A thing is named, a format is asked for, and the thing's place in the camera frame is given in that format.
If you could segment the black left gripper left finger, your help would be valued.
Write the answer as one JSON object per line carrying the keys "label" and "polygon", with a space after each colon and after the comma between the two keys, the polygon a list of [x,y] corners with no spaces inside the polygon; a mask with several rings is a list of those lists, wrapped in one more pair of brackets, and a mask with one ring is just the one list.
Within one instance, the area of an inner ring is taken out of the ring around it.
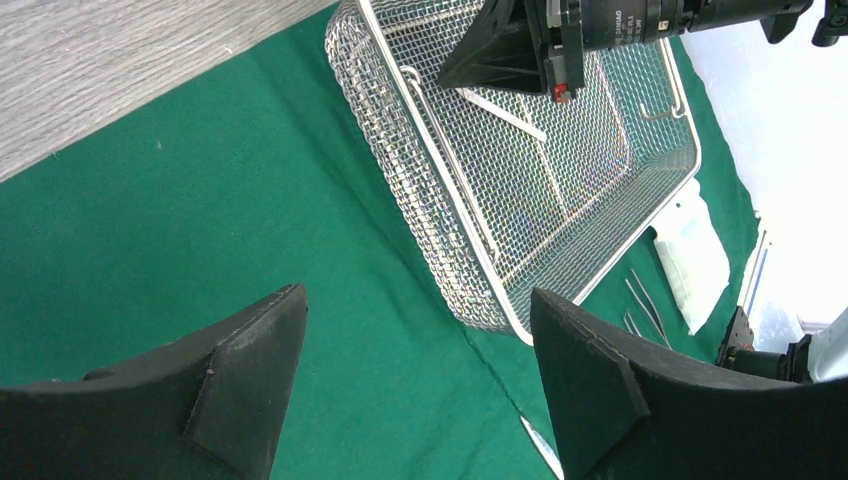
{"label": "black left gripper left finger", "polygon": [[267,479],[308,318],[301,284],[76,381],[1,391],[5,479]]}

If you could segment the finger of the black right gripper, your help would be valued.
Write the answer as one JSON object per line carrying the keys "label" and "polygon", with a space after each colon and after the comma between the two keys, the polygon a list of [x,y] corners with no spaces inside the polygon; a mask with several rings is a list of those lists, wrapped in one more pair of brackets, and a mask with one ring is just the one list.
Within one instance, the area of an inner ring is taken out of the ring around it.
{"label": "finger of the black right gripper", "polygon": [[491,88],[540,95],[546,92],[537,58],[533,24],[524,1],[483,3],[467,31],[443,62],[443,88]]}

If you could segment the steel scalpel handle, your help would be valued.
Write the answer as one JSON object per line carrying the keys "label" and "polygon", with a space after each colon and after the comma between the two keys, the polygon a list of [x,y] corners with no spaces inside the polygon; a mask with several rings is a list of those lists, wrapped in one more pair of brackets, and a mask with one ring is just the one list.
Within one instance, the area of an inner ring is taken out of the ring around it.
{"label": "steel scalpel handle", "polygon": [[548,140],[547,134],[531,122],[519,118],[517,115],[475,93],[474,91],[468,88],[458,88],[456,89],[456,92],[467,102],[505,121],[513,127],[516,127],[534,139],[540,142],[546,142]]}

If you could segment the white sterile packet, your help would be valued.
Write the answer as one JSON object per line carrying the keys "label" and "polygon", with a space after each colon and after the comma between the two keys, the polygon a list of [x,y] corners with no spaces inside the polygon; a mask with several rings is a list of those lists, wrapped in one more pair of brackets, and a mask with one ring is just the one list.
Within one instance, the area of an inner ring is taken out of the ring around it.
{"label": "white sterile packet", "polygon": [[729,285],[729,259],[706,202],[698,196],[671,202],[651,227],[673,298],[693,336],[706,325]]}

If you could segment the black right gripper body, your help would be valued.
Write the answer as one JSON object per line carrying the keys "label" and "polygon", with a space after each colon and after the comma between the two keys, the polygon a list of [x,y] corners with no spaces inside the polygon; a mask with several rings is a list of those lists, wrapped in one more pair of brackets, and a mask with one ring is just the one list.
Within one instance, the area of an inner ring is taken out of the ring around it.
{"label": "black right gripper body", "polygon": [[527,17],[541,92],[567,102],[585,86],[585,54],[758,21],[778,43],[810,1],[529,1]]}

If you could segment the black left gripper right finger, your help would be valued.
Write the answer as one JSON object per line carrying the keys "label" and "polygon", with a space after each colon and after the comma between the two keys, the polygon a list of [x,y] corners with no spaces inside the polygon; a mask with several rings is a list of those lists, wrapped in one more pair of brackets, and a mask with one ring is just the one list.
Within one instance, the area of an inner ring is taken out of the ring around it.
{"label": "black left gripper right finger", "polygon": [[536,289],[530,323],[568,479],[843,479],[847,383],[733,371]]}

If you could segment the green surgical drape cloth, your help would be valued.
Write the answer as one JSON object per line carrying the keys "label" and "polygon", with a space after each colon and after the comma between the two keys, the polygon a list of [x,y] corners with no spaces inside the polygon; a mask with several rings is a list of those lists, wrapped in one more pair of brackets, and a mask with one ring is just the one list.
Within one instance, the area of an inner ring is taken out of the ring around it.
{"label": "green surgical drape cloth", "polygon": [[290,283],[276,479],[548,479],[536,359],[446,307],[319,12],[1,186],[1,382],[73,381]]}

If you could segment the steel ring-handled scissors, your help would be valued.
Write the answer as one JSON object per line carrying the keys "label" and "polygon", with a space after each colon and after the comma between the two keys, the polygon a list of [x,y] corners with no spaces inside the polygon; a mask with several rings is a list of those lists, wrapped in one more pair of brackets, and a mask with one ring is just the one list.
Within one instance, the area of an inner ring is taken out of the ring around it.
{"label": "steel ring-handled scissors", "polygon": [[548,468],[551,470],[552,474],[557,480],[563,480],[564,472],[554,449],[524,416],[520,416],[520,421],[527,432],[528,437],[547,464]]}

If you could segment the metal mesh instrument tray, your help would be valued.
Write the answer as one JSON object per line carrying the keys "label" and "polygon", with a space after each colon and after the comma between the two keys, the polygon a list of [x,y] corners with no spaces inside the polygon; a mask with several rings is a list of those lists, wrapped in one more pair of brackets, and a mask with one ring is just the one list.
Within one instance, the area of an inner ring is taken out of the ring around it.
{"label": "metal mesh instrument tray", "polygon": [[585,58],[568,103],[441,87],[478,1],[344,1],[330,65],[442,297],[465,325],[533,341],[533,289],[579,303],[695,175],[701,144],[669,40]]}

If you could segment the steel needle holder clamp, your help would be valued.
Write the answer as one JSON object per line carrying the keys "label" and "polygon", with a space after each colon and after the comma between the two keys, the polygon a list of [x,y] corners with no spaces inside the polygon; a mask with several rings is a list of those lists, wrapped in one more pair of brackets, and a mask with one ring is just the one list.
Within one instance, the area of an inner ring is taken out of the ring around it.
{"label": "steel needle holder clamp", "polygon": [[623,322],[625,324],[626,329],[631,334],[634,334],[634,335],[637,335],[640,338],[643,338],[643,334],[641,333],[640,329],[638,328],[638,326],[637,326],[635,320],[633,319],[630,311],[625,312],[625,314],[623,316]]}

